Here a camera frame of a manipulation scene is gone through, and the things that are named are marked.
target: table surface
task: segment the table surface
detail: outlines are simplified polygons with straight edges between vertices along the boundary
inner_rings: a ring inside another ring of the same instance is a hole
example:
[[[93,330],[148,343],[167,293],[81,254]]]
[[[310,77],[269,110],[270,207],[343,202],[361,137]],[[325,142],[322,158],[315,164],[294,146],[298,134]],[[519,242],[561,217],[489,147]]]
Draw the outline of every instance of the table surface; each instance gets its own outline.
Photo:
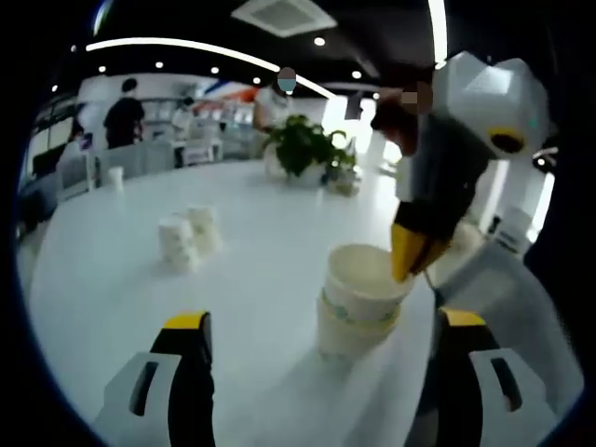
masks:
[[[262,163],[242,162],[141,177],[126,181],[123,194],[103,187],[61,204],[35,266],[30,314],[66,398],[91,423],[105,385],[150,349],[168,318],[208,309],[217,441],[235,409],[310,361],[328,254],[346,243],[389,249],[394,191],[392,179],[372,172],[351,198],[291,188],[267,180]],[[191,204],[215,208],[224,244],[196,273],[175,275],[161,261],[157,222]],[[413,373],[394,384],[411,395],[412,418],[434,305],[429,294],[414,295],[415,288],[402,310],[405,319],[406,307],[421,318],[404,325],[418,331],[418,347],[406,349]]]

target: white paper cup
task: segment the white paper cup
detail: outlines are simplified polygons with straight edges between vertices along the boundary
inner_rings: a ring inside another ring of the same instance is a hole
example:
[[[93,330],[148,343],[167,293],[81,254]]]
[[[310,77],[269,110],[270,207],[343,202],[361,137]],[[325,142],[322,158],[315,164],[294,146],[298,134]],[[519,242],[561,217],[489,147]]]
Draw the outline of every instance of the white paper cup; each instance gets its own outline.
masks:
[[[124,191],[124,168],[121,166],[114,166],[108,169],[110,176],[110,183],[116,191]]]
[[[322,299],[317,302],[318,350],[328,356],[356,360],[382,343],[395,324],[360,327],[338,319]]]
[[[198,268],[199,256],[191,224],[172,216],[159,221],[159,245],[164,260],[178,272],[193,272]]]
[[[217,250],[222,242],[217,228],[215,211],[207,206],[189,206],[186,216],[192,225],[196,248],[201,253],[211,253]]]
[[[412,277],[403,283],[393,279],[388,251],[345,245],[329,256],[324,292],[347,319],[375,323],[391,319],[412,285]]]

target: person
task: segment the person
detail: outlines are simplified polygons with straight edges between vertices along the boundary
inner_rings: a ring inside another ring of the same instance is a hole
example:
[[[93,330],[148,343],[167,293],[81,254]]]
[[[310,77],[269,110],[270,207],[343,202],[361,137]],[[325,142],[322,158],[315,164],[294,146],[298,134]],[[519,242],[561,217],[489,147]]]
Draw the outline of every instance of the person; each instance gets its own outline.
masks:
[[[252,126],[268,133],[275,126],[283,122],[291,115],[293,104],[288,94],[279,88],[276,80],[269,87],[261,88],[254,98],[254,113]]]
[[[183,100],[182,106],[179,107],[171,119],[171,125],[174,127],[174,132],[177,140],[186,140],[188,132],[193,123],[193,112],[191,106],[195,103],[191,97],[186,97]]]
[[[68,142],[62,151],[60,159],[58,160],[59,164],[64,164],[69,160],[77,158],[83,154],[82,152],[82,143],[83,143],[83,136],[84,136],[84,129],[78,123],[77,120],[73,122],[73,128],[71,130],[71,134],[68,138]]]
[[[122,98],[110,108],[103,121],[108,149],[134,144],[142,139],[145,111],[141,102],[134,98],[137,86],[133,77],[122,83]]]

